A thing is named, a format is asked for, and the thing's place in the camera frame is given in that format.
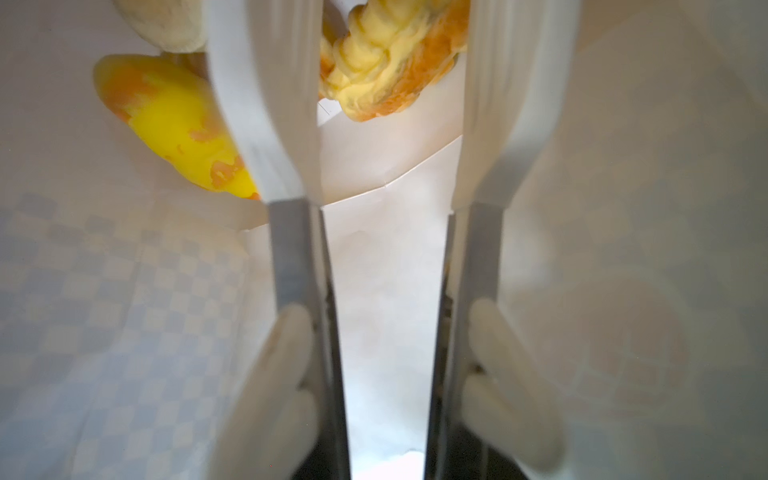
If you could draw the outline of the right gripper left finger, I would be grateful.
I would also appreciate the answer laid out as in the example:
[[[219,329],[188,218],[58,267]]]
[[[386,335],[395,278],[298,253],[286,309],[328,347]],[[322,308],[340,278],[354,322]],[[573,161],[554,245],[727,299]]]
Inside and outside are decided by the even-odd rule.
[[[350,480],[351,463],[346,415],[321,426],[319,439],[293,474],[294,480]]]

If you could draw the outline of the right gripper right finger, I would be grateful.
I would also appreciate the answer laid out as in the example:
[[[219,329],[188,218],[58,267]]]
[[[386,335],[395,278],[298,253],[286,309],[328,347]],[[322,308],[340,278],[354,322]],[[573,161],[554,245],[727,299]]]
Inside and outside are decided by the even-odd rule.
[[[505,458],[463,425],[450,430],[437,413],[431,413],[423,478],[525,480],[527,476],[514,460]]]

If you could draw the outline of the blue checkered paper bag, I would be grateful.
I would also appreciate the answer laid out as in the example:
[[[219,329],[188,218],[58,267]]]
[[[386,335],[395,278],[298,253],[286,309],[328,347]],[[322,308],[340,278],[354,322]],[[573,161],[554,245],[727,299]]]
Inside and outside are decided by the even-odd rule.
[[[1,5],[1,475],[202,479],[274,320],[263,206],[99,101],[109,1]],[[351,473],[419,479],[464,68],[318,107]],[[587,1],[504,216],[500,307],[557,395],[559,479],[767,475],[767,5]]]

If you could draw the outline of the small yellow fake bread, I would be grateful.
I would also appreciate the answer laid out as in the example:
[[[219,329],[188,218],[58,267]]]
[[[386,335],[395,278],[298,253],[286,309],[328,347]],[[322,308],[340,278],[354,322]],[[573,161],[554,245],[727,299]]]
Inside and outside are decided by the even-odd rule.
[[[105,107],[188,182],[260,198],[207,80],[168,57],[115,54],[94,65],[93,81]]]

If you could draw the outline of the flaky pastry fake bread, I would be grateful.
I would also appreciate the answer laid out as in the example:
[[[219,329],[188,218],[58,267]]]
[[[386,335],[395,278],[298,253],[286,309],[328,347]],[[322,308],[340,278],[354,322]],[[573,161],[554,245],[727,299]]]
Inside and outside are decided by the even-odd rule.
[[[466,50],[469,1],[368,1],[341,31],[333,5],[323,11],[318,98],[339,103],[353,121],[399,113],[438,83]]]

